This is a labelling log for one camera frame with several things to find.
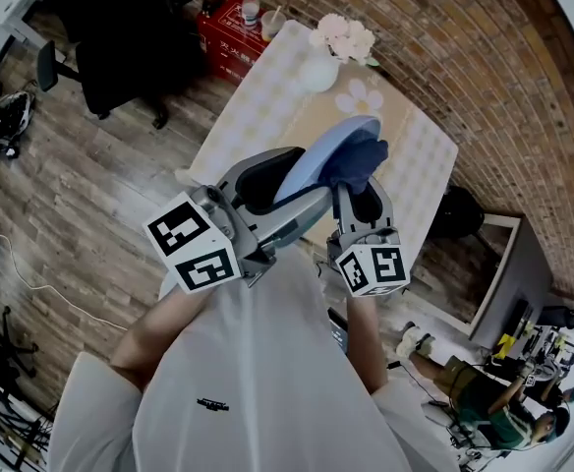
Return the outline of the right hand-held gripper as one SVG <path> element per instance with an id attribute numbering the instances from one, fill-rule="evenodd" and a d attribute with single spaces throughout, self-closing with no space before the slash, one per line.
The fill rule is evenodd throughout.
<path id="1" fill-rule="evenodd" d="M 333 217 L 341 234 L 336 231 L 327 239 L 329 263 L 353 297 L 387 295 L 409 283 L 400 237 L 393 228 L 392 202 L 376 179 L 370 178 L 365 190 L 354 195 L 354 211 L 347 185 L 339 183 L 333 192 Z M 372 229 L 354 232 L 354 225 Z"/>

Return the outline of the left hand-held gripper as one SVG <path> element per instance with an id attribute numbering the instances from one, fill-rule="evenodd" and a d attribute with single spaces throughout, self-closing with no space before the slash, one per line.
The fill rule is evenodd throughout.
<path id="1" fill-rule="evenodd" d="M 239 278 L 254 285 L 275 264 L 274 252 L 294 243 L 330 209 L 332 194 L 326 186 L 309 186 L 274 203 L 304 153 L 301 147 L 281 147 L 248 157 L 233 165 L 216 188 L 182 192 L 143 224 L 185 292 Z M 257 217 L 253 232 L 235 210 L 242 207 Z"/>

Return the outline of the dark blue cloth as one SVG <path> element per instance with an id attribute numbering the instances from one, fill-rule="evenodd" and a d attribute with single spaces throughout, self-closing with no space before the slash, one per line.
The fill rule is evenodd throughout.
<path id="1" fill-rule="evenodd" d="M 317 181 L 331 188 L 344 184 L 352 193 L 360 195 L 387 158 L 387 141 L 366 137 L 347 140 L 325 162 Z"/>

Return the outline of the big light blue plate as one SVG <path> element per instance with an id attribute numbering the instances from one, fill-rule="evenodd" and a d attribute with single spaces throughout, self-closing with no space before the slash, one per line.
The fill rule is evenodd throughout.
<path id="1" fill-rule="evenodd" d="M 344 119 L 323 133 L 296 161 L 281 183 L 273 202 L 276 204 L 319 182 L 328 159 L 346 142 L 378 140 L 381 122 L 373 116 L 358 115 Z"/>

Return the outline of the person's right forearm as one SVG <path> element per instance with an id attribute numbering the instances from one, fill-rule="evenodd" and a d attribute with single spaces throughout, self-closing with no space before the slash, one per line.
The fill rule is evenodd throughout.
<path id="1" fill-rule="evenodd" d="M 387 384 L 387 360 L 383 350 L 374 297 L 347 297 L 347 356 L 369 394 Z"/>

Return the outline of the person's left forearm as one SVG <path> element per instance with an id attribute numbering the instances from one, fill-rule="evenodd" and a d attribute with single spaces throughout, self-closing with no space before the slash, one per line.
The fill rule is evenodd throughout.
<path id="1" fill-rule="evenodd" d="M 126 331 L 111 355 L 110 368 L 144 391 L 164 354 L 213 292 L 214 288 L 194 294 L 172 290 Z"/>

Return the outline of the black backpack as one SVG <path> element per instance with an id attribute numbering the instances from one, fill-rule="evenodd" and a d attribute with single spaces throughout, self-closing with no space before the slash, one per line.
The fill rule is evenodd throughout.
<path id="1" fill-rule="evenodd" d="M 451 186 L 438 207 L 433 234 L 442 238 L 462 238 L 475 234 L 484 224 L 485 211 L 465 188 Z"/>

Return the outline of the red box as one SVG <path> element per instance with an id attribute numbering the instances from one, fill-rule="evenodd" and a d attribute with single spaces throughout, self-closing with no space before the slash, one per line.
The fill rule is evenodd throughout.
<path id="1" fill-rule="evenodd" d="M 238 86 L 268 45 L 261 37 L 260 22 L 247 27 L 242 17 L 243 0 L 202 3 L 197 17 L 198 33 L 211 74 Z"/>

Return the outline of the clear plastic cup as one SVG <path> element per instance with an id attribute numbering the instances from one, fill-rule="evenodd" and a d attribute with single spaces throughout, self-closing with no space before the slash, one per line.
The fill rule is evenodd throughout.
<path id="1" fill-rule="evenodd" d="M 286 16 L 281 7 L 266 11 L 260 18 L 261 38 L 265 42 L 271 42 L 281 31 L 286 22 Z"/>

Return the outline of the pale pink flower bunch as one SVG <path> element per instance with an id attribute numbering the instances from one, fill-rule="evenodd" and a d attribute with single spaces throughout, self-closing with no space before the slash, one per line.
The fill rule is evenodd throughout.
<path id="1" fill-rule="evenodd" d="M 360 21 L 349 20 L 335 13 L 327 14 L 319 20 L 310 33 L 309 43 L 314 48 L 325 50 L 342 63 L 354 60 L 363 66 L 379 65 L 372 55 L 374 33 Z"/>

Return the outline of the dark grey cabinet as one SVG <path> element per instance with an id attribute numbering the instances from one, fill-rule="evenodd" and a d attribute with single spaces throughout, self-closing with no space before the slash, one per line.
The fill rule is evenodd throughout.
<path id="1" fill-rule="evenodd" d="M 517 315 L 518 303 L 527 304 L 521 316 L 534 324 L 545 306 L 551 285 L 551 271 L 545 253 L 525 217 L 489 214 L 486 224 L 511 230 L 503 256 L 482 305 L 471 324 L 469 339 L 492 348 Z"/>

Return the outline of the person's white t-shirt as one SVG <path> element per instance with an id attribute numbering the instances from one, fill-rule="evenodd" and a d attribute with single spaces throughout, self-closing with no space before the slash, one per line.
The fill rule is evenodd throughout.
<path id="1" fill-rule="evenodd" d="M 404 377 L 368 393 L 295 246 L 215 287 L 144 391 L 109 360 L 77 357 L 48 472 L 459 472 Z"/>

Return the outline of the black office chair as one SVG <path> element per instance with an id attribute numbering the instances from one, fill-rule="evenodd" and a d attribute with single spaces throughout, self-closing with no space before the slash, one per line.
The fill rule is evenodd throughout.
<path id="1" fill-rule="evenodd" d="M 168 121 L 163 95 L 173 94 L 201 66 L 201 48 L 184 8 L 193 0 L 41 0 L 60 19 L 75 49 L 75 67 L 57 60 L 54 41 L 37 53 L 43 91 L 65 77 L 78 82 L 88 110 L 100 119 L 134 99 Z"/>
<path id="2" fill-rule="evenodd" d="M 564 305 L 545 306 L 538 317 L 537 325 L 574 329 L 574 309 Z"/>

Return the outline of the grey stool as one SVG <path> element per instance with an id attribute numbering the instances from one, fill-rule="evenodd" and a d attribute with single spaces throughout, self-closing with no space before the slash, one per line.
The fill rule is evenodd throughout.
<path id="1" fill-rule="evenodd" d="M 456 449 L 458 460 L 464 463 L 477 462 L 497 457 L 507 457 L 509 450 L 492 446 L 484 433 L 487 425 L 453 422 L 448 427 L 451 444 Z"/>

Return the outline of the pile of black stands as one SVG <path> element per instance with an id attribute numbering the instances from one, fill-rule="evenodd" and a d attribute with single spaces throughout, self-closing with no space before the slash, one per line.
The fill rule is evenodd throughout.
<path id="1" fill-rule="evenodd" d="M 0 472 L 47 472 L 53 421 L 0 388 Z"/>

